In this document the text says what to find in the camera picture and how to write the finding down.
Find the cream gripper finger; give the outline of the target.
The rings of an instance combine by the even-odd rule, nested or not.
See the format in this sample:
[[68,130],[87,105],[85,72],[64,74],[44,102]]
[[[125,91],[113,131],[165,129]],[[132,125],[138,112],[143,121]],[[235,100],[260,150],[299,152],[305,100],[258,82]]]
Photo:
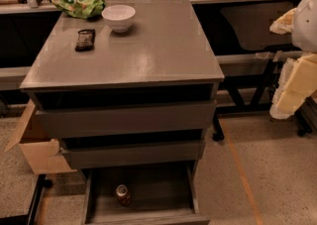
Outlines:
[[269,30],[279,35],[291,33],[293,30],[295,12],[296,8],[287,11],[270,25]]
[[278,80],[269,114],[284,120],[292,116],[305,99],[317,90],[317,55],[288,58]]

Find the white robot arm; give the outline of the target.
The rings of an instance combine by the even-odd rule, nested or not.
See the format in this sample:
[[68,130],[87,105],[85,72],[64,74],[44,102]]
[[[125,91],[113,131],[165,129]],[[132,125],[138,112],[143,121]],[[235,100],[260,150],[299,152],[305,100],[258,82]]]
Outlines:
[[302,50],[298,59],[288,58],[274,92],[270,116],[287,119],[317,90],[317,0],[301,0],[269,27],[276,34],[291,34],[292,43]]

